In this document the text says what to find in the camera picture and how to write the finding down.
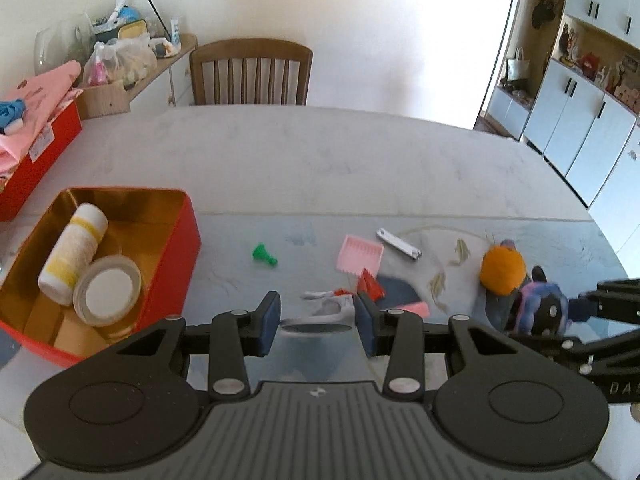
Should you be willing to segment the white yellow-labelled bottle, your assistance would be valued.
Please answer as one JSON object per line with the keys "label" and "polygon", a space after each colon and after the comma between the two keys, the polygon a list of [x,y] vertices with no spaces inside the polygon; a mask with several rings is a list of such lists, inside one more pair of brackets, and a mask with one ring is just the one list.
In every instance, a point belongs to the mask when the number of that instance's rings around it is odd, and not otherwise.
{"label": "white yellow-labelled bottle", "polygon": [[75,286],[107,228],[108,220],[100,208],[90,203],[78,206],[39,273],[38,286],[44,296],[62,307],[70,306]]}

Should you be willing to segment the white wooden side cabinet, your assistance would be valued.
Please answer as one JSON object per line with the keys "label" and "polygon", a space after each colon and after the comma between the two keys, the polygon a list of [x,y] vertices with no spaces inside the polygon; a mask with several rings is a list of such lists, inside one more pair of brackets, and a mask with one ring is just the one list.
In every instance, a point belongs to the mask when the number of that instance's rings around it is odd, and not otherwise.
{"label": "white wooden side cabinet", "polygon": [[168,108],[194,104],[190,53],[198,46],[193,34],[181,36],[181,50],[161,58],[156,69],[126,90],[121,81],[90,87],[77,100],[82,120],[126,114],[162,114]]}

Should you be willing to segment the white grey clip tool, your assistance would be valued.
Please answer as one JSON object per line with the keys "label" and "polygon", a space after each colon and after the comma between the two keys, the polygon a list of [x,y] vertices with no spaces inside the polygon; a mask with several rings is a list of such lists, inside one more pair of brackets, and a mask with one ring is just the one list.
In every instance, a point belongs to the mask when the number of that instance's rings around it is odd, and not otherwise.
{"label": "white grey clip tool", "polygon": [[349,332],[355,327],[354,296],[351,292],[305,292],[303,300],[317,309],[298,318],[282,318],[280,329],[294,336],[323,336]]}

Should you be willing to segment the white wall cabinets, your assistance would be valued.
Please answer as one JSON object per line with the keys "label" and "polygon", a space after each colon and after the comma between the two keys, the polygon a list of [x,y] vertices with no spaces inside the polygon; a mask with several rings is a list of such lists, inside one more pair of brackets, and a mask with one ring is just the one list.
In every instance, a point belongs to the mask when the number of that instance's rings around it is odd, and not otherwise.
{"label": "white wall cabinets", "polygon": [[486,118],[528,144],[620,257],[639,243],[639,0],[516,0]]}

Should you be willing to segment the clear glass vase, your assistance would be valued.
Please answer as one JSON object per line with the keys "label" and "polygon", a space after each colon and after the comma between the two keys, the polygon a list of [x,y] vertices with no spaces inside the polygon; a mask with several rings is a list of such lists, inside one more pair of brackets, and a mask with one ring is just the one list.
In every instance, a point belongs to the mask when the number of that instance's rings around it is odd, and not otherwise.
{"label": "clear glass vase", "polygon": [[36,75],[54,70],[68,61],[85,65],[96,42],[90,18],[85,13],[69,18],[37,32],[34,47]]}

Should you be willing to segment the red gold-lined tin box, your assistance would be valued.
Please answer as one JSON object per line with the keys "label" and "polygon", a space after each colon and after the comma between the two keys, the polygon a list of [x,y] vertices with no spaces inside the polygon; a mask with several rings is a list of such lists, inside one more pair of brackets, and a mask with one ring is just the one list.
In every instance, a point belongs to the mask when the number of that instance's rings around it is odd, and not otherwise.
{"label": "red gold-lined tin box", "polygon": [[[80,322],[73,308],[40,292],[37,278],[77,207],[92,203],[108,220],[98,257],[122,255],[141,273],[132,310],[105,327]],[[166,188],[66,188],[37,222],[14,220],[16,255],[1,284],[1,331],[59,366],[71,366],[166,316],[180,314],[201,248],[190,197]]]}

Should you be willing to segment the brown wooden chair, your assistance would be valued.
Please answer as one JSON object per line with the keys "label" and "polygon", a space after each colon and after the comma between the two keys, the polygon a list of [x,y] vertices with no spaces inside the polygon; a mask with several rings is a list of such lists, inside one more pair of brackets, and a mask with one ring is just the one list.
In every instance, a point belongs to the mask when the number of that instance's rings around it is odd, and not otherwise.
{"label": "brown wooden chair", "polygon": [[307,103],[311,49],[272,38],[227,39],[190,53],[196,105]]}

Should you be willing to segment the blue cloth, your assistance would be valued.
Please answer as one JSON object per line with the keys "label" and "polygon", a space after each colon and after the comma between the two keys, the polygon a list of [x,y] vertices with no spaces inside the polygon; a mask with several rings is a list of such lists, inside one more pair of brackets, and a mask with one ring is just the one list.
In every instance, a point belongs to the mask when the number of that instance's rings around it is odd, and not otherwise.
{"label": "blue cloth", "polygon": [[23,116],[26,110],[22,99],[0,102],[0,129],[6,134],[11,127],[21,128]]}

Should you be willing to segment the round clear-lid tin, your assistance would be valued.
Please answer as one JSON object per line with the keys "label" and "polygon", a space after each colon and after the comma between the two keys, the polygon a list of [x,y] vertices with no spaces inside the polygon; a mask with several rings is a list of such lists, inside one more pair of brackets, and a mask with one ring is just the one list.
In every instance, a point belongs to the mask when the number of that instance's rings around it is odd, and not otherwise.
{"label": "round clear-lid tin", "polygon": [[104,327],[122,320],[137,303],[142,289],[138,266],[123,255],[96,259],[79,278],[73,307],[82,322]]}

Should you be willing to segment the pink plastic dustpan tray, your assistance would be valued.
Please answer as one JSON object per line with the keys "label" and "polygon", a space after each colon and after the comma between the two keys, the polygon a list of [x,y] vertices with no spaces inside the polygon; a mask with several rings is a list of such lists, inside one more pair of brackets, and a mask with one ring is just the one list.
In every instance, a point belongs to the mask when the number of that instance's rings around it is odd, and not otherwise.
{"label": "pink plastic dustpan tray", "polygon": [[367,270],[374,278],[378,275],[384,246],[355,235],[346,235],[336,259],[336,270],[360,276]]}

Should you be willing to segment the orange ball toy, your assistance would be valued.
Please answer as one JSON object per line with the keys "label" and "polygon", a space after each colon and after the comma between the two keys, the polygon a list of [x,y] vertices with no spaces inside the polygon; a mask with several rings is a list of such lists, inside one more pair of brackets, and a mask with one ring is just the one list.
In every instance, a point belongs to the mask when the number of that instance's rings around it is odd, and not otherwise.
{"label": "orange ball toy", "polygon": [[521,287],[526,277],[523,256],[513,245],[495,245],[488,249],[480,265],[480,284],[496,296],[509,296]]}

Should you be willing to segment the small green toy piece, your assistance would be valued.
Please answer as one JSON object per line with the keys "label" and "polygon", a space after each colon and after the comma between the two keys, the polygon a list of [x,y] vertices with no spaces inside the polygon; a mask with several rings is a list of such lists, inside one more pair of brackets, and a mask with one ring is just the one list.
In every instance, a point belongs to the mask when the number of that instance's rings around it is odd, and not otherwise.
{"label": "small green toy piece", "polygon": [[276,266],[278,264],[278,259],[262,243],[253,249],[252,258],[256,261],[264,262],[268,266]]}

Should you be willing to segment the purple blue plush toy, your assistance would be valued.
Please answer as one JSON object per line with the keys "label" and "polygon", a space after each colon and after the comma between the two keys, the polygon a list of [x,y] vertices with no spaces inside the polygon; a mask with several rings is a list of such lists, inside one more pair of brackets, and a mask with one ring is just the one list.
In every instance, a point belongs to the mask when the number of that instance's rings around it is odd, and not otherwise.
{"label": "purple blue plush toy", "polygon": [[560,286],[548,281],[541,266],[517,291],[504,331],[528,336],[561,336],[568,322],[568,299]]}

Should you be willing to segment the large red cardboard box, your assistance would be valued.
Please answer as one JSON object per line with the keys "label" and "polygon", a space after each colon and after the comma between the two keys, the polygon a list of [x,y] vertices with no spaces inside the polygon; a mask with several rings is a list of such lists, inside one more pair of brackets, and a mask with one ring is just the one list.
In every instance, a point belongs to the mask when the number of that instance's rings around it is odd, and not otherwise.
{"label": "large red cardboard box", "polygon": [[12,174],[2,174],[2,221],[10,221],[17,216],[29,195],[81,130],[77,104],[71,100],[43,127]]}

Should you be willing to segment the red plastic piece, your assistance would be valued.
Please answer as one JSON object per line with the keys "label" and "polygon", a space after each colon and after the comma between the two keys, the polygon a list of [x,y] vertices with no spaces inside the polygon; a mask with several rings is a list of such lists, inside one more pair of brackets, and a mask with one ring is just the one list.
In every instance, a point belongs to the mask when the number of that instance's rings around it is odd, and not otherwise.
{"label": "red plastic piece", "polygon": [[335,289],[334,296],[356,295],[357,292],[365,292],[372,301],[378,301],[386,296],[385,289],[380,282],[367,270],[363,269],[358,283],[351,289]]}

